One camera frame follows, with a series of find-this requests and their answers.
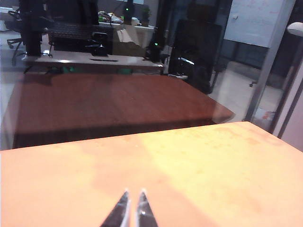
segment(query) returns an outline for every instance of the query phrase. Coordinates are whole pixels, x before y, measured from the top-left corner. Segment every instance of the white desk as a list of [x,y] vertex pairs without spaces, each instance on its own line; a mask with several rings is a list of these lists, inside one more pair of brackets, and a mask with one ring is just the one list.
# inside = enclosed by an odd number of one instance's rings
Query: white desk
[[[48,37],[43,36],[41,45],[42,52],[49,50]],[[41,57],[26,56],[22,59],[27,66],[45,67],[81,67],[86,70],[99,70],[100,68],[112,69],[144,69],[144,70],[163,70],[164,66],[160,63],[145,61],[143,57],[131,57],[120,55],[109,55],[108,57],[92,56],[84,52],[51,51],[53,58],[47,55]]]

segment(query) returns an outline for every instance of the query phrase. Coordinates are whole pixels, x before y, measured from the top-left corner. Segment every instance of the chair backrest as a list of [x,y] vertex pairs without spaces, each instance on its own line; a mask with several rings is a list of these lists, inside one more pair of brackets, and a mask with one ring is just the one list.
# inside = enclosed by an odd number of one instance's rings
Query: chair backrest
[[214,65],[220,43],[222,27],[213,23],[180,20],[176,29],[174,48],[186,55]]

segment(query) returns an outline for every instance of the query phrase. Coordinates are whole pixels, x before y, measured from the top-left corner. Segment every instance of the whiteboard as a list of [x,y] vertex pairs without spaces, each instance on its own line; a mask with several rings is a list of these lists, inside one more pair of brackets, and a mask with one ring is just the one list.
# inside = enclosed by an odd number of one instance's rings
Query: whiteboard
[[233,0],[224,39],[270,47],[285,0]]

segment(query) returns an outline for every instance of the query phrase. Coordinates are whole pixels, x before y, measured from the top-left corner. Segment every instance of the cable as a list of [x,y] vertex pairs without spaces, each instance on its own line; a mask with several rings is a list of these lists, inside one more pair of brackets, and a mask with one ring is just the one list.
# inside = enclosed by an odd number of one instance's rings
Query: cable
[[109,21],[109,23],[110,23],[110,26],[111,26],[111,27],[112,27],[112,17],[113,17],[113,15],[114,15],[114,13],[117,11],[117,9],[119,9],[119,8],[122,6],[123,3],[125,3],[125,0],[123,0],[123,2],[121,2],[121,3],[114,9],[112,15],[110,16],[110,21]]

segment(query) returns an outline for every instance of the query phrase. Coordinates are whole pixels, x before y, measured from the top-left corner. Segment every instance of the computer mouse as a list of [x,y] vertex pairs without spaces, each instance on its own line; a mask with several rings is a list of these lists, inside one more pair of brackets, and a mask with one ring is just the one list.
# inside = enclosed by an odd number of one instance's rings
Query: computer mouse
[[93,56],[106,56],[107,57],[107,50],[106,50],[105,46],[100,44],[96,48],[93,48],[91,54]]

